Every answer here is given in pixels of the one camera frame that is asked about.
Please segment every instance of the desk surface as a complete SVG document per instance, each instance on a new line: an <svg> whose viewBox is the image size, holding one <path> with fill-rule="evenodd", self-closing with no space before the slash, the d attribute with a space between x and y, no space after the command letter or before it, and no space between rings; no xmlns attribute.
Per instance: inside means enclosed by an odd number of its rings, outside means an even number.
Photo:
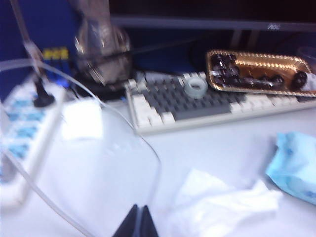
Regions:
<svg viewBox="0 0 316 237"><path fill-rule="evenodd" d="M126 106L119 109L128 116ZM162 161L151 213L160 236L166 216L191 168L228 184L250 187L264 177L277 132L316 136L316 109L147 136ZM103 110L104 139L64 142L59 126L37 184L97 237L111 236L134 203L144 205L155 174L152 151L116 115ZM264 178L270 188L275 188ZM316 236L316 206L284 194L275 216L239 226L230 237ZM75 237L79 233L33 192L14 212L1 213L1 237Z"/></svg>

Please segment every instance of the blue napkin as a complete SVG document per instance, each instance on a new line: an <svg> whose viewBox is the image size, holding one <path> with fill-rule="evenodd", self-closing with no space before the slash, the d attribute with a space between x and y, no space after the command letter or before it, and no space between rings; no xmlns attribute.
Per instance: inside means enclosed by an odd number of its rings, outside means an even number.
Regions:
<svg viewBox="0 0 316 237"><path fill-rule="evenodd" d="M266 174L283 191L316 205L316 138L279 133L276 144L278 150Z"/></svg>

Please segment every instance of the white tissue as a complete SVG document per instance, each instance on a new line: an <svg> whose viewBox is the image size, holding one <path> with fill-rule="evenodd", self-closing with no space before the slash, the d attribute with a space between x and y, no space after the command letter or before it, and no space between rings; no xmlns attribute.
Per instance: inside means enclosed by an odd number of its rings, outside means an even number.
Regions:
<svg viewBox="0 0 316 237"><path fill-rule="evenodd" d="M192 170L169 216L169 236L222 237L243 219L278 209L279 191L262 181L250 190L237 190L208 173Z"/></svg>
<svg viewBox="0 0 316 237"><path fill-rule="evenodd" d="M102 138L102 112L98 102L86 98L65 104L62 135L64 140Z"/></svg>

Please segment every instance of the gold tray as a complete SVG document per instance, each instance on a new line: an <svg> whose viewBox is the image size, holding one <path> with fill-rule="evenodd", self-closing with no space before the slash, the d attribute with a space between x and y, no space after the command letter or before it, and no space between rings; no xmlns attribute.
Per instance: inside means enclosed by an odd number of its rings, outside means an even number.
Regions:
<svg viewBox="0 0 316 237"><path fill-rule="evenodd" d="M242 77L248 74L251 74L254 78L258 78L262 75L267 75L271 77L275 74L279 74L284 78L285 87L283 90L270 90L255 88L249 89L237 86L223 86L222 84L218 84L215 82L214 76L212 74L211 56L214 54L234 54L237 58L236 65L239 67L240 75ZM316 97L315 90L290 90L290 84L296 72L303 71L305 73L312 73L307 62L299 57L225 50L211 50L206 55L206 64L208 82L210 86L212 86L216 90Z"/></svg>

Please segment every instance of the power strip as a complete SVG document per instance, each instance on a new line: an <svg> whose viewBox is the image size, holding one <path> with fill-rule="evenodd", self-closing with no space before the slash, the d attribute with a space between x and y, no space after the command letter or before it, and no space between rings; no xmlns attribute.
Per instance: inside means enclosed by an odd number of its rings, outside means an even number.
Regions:
<svg viewBox="0 0 316 237"><path fill-rule="evenodd" d="M42 154L61 115L66 96L66 90L61 86L46 83L44 87L56 99L48 107L33 106L36 91L32 82L16 86L3 104L10 124L6 133L2 134L1 151L7 150L13 154L32 178L35 178ZM29 187L4 154L1 155L0 178L1 207L20 206L27 196Z"/></svg>

